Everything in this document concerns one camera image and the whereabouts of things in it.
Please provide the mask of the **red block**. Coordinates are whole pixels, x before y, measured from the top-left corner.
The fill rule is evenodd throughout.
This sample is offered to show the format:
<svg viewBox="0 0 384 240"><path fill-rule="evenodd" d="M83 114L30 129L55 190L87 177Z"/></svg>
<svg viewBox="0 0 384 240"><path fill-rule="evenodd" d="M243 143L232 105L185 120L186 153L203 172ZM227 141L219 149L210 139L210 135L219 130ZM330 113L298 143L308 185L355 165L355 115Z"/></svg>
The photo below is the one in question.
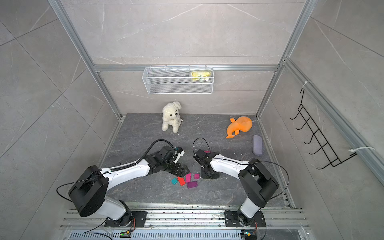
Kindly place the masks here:
<svg viewBox="0 0 384 240"><path fill-rule="evenodd" d="M179 184L180 184L181 186L184 186L184 185L186 184L184 178L177 177L177 180L178 180L178 182L179 182Z"/></svg>

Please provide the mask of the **teal cube block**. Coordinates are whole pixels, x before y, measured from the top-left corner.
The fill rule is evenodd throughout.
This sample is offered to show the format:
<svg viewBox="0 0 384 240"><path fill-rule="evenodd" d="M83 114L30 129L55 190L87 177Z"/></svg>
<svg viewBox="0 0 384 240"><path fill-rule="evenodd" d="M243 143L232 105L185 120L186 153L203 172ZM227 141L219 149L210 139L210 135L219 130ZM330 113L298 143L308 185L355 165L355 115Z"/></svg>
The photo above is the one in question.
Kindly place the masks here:
<svg viewBox="0 0 384 240"><path fill-rule="evenodd" d="M175 185L175 184L178 183L178 180L176 178L174 178L174 179L171 180L171 182L172 182L173 185Z"/></svg>

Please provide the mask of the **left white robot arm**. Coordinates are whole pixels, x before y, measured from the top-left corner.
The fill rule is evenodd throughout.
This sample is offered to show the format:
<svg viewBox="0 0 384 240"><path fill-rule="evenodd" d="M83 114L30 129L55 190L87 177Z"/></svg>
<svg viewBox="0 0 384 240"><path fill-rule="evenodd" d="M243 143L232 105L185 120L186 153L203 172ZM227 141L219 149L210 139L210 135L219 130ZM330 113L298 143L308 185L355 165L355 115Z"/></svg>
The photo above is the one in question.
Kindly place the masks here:
<svg viewBox="0 0 384 240"><path fill-rule="evenodd" d="M184 177L190 172L185 164L179 163L184 153L181 147L174 147L168 142L152 154L146 150L142 157L128 164L102 169L90 166L72 184L69 197L82 218L97 214L106 217L107 224L128 226L134 222L132 211L124 201L107 197L107 191L130 180L161 171Z"/></svg>

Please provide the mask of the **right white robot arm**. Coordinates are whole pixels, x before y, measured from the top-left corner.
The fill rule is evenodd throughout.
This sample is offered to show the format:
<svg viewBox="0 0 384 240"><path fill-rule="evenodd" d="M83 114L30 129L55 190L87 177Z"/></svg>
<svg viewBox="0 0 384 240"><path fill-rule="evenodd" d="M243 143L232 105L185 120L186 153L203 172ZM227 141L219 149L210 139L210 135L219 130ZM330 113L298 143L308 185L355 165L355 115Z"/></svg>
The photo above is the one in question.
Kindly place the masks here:
<svg viewBox="0 0 384 240"><path fill-rule="evenodd" d="M263 162L252 159L249 162L226 158L218 153L199 150L194 159L201 166L203 179L215 180L220 173L238 179L246 193L246 199L237 211L235 224L244 227L252 225L254 216L264 208L278 190L278 181L273 177Z"/></svg>

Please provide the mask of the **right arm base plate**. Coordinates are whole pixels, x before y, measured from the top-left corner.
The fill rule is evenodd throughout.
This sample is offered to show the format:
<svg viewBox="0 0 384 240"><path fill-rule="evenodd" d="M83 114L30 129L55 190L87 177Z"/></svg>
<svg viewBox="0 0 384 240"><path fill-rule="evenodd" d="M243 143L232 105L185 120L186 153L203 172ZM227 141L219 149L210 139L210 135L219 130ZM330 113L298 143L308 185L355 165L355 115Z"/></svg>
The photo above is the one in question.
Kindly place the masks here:
<svg viewBox="0 0 384 240"><path fill-rule="evenodd" d="M252 218L247 218L240 211L224 211L225 225L227 228L250 228L250 227L265 227L266 220L261 211L257 211Z"/></svg>

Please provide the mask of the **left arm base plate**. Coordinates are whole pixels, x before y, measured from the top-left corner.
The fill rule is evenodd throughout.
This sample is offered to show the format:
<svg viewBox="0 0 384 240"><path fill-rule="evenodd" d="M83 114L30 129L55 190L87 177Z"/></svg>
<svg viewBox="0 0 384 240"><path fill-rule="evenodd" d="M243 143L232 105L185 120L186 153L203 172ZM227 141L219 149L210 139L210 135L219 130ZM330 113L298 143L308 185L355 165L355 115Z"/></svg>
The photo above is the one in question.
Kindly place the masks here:
<svg viewBox="0 0 384 240"><path fill-rule="evenodd" d="M129 215L124 214L119 220L107 218L104 226L112 228L143 228L147 219L147 213L146 211L131 212Z"/></svg>

